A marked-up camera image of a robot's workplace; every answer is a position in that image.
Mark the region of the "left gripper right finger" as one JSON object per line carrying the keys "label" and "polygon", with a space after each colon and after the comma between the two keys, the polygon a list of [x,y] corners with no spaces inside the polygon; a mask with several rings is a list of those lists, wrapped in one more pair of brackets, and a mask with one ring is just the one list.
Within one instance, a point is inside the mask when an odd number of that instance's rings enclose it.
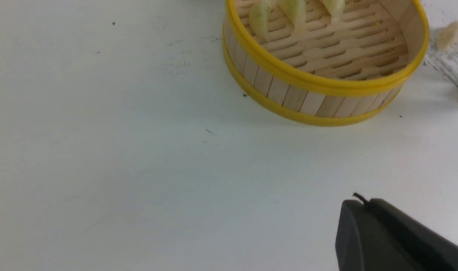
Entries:
{"label": "left gripper right finger", "polygon": [[383,199],[370,199],[366,207],[423,269],[458,271],[458,245]]}

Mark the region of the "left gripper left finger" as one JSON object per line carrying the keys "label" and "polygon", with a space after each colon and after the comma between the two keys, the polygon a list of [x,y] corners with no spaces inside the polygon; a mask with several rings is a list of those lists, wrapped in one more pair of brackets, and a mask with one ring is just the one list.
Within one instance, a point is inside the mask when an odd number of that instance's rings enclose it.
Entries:
{"label": "left gripper left finger", "polygon": [[335,251],[340,271],[421,270],[364,205],[353,199],[341,205]]}

